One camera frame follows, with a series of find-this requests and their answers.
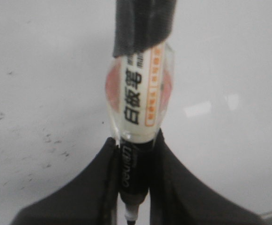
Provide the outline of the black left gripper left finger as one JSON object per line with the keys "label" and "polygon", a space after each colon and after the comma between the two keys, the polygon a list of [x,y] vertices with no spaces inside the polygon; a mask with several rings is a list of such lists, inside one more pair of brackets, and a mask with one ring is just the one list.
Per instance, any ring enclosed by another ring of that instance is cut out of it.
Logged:
{"label": "black left gripper left finger", "polygon": [[118,149],[106,139],[91,163],[61,189],[20,210],[13,225],[117,224]]}

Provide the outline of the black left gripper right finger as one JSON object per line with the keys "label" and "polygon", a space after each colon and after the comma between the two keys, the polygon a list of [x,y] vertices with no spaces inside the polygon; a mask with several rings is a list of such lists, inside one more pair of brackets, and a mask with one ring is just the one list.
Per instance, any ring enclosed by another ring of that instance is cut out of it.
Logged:
{"label": "black left gripper right finger", "polygon": [[192,174],[167,146],[162,131],[152,151],[149,188],[152,225],[265,224]]}

